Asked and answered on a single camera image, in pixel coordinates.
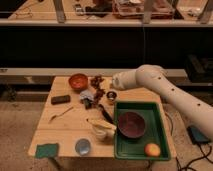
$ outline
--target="wooden table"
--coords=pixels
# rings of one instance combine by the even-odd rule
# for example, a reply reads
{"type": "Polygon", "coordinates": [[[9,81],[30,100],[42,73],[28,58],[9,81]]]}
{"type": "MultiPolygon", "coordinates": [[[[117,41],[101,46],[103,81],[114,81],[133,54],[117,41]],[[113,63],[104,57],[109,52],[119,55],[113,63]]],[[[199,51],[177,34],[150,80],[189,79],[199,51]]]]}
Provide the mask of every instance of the wooden table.
{"type": "MultiPolygon", "coordinates": [[[[70,88],[68,79],[69,77],[56,77],[54,79],[28,151],[29,155],[35,156],[36,146],[38,144],[58,143],[60,146],[59,157],[79,157],[79,154],[75,151],[75,144],[79,139],[87,138],[92,145],[87,157],[114,157],[114,141],[112,140],[105,143],[97,140],[92,133],[92,126],[86,121],[87,118],[103,118],[102,114],[97,109],[86,110],[84,108],[84,105],[79,101],[79,94],[70,88]],[[65,94],[71,96],[70,103],[59,105],[52,105],[50,103],[51,97],[65,94]],[[71,106],[74,107],[72,110],[49,123],[53,115],[62,113],[71,106]]],[[[101,87],[104,88],[106,92],[110,90],[110,77],[105,77],[105,80],[101,83],[101,87]]],[[[174,143],[170,135],[160,97],[145,88],[117,91],[117,95],[117,100],[152,101],[159,104],[171,156],[176,157],[174,143]]],[[[113,106],[107,103],[106,96],[101,99],[101,104],[105,106],[105,109],[113,117],[113,106]]]]}

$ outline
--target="cable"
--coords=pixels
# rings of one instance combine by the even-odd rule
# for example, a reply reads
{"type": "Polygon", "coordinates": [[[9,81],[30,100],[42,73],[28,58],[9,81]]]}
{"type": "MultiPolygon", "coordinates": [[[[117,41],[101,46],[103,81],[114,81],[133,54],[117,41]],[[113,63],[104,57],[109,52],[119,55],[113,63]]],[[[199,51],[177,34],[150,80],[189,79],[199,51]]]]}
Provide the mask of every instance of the cable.
{"type": "MultiPolygon", "coordinates": [[[[204,151],[203,151],[203,149],[202,149],[202,146],[199,146],[199,148],[200,148],[201,153],[205,156],[206,154],[204,153],[204,151]]],[[[208,156],[206,156],[205,158],[206,158],[206,160],[208,160],[209,163],[213,164],[213,161],[210,160],[210,159],[208,158],[208,156]]]]}
{"type": "Polygon", "coordinates": [[[190,167],[190,165],[191,165],[192,163],[194,163],[195,161],[202,160],[202,159],[208,157],[208,156],[211,154],[211,152],[212,152],[212,147],[211,147],[211,146],[209,146],[209,147],[210,147],[210,150],[209,150],[209,152],[208,152],[207,154],[204,154],[204,155],[201,156],[201,157],[198,157],[198,158],[195,158],[195,159],[191,160],[185,167],[181,168],[180,171],[182,171],[182,170],[186,170],[186,171],[187,171],[187,169],[193,169],[192,167],[190,167]]]}
{"type": "MultiPolygon", "coordinates": [[[[173,124],[172,118],[169,116],[168,112],[165,112],[165,115],[166,115],[166,117],[169,119],[169,122],[170,122],[170,125],[171,125],[171,131],[170,131],[170,133],[171,133],[171,135],[172,135],[172,134],[173,134],[173,128],[174,128],[174,124],[173,124]]],[[[196,171],[196,169],[190,167],[190,165],[191,165],[192,163],[194,163],[195,161],[202,160],[202,159],[204,159],[204,158],[207,159],[211,164],[213,164],[213,161],[210,160],[210,159],[208,158],[208,156],[209,156],[209,155],[211,154],[211,152],[212,152],[212,147],[209,145],[210,150],[209,150],[209,152],[208,152],[207,154],[205,154],[204,151],[203,151],[203,149],[202,149],[202,147],[201,147],[201,145],[200,145],[200,144],[197,144],[197,146],[200,148],[200,151],[201,151],[201,153],[203,154],[203,156],[191,160],[190,162],[188,162],[188,164],[187,164],[185,167],[182,167],[182,166],[181,166],[181,164],[180,164],[178,158],[176,157],[175,159],[176,159],[176,162],[177,162],[177,170],[178,170],[178,171],[183,171],[183,170],[185,170],[185,171],[187,171],[187,170],[196,171]]]]}

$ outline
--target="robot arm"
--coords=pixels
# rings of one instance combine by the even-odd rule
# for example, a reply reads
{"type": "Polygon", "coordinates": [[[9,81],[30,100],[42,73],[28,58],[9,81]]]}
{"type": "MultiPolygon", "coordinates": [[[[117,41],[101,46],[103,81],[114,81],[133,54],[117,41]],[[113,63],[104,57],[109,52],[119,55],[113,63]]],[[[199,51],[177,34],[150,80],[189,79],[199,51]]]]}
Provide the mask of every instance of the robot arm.
{"type": "Polygon", "coordinates": [[[112,84],[119,90],[143,86],[156,92],[213,140],[213,107],[169,82],[160,66],[142,65],[138,69],[115,74],[112,84]]]}

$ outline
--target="utensil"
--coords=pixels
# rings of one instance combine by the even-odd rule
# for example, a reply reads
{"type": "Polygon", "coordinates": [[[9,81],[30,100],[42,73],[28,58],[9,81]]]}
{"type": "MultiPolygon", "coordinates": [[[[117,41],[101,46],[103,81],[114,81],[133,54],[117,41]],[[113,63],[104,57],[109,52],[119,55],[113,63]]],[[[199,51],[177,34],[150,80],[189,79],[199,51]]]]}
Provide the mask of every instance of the utensil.
{"type": "Polygon", "coordinates": [[[145,120],[135,112],[126,112],[118,117],[118,129],[128,138],[139,138],[145,133],[145,120]]]}
{"type": "Polygon", "coordinates": [[[62,115],[64,115],[65,113],[67,113],[68,111],[70,111],[71,109],[73,109],[73,106],[72,107],[70,107],[70,108],[68,108],[67,110],[65,110],[63,113],[61,113],[61,114],[58,114],[58,115],[53,115],[51,118],[50,118],[50,120],[49,120],[49,123],[51,123],[55,118],[57,118],[57,117],[60,117],[60,116],[62,116],[62,115]]]}

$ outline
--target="green cloth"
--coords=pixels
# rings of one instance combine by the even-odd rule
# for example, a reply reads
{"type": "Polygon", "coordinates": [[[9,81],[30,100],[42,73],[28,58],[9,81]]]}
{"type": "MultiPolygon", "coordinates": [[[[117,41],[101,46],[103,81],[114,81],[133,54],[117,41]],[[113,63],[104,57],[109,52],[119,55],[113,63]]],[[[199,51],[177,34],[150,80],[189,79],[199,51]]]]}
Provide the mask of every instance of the green cloth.
{"type": "Polygon", "coordinates": [[[56,157],[58,155],[59,144],[37,145],[35,157],[38,159],[44,157],[56,157]]]}

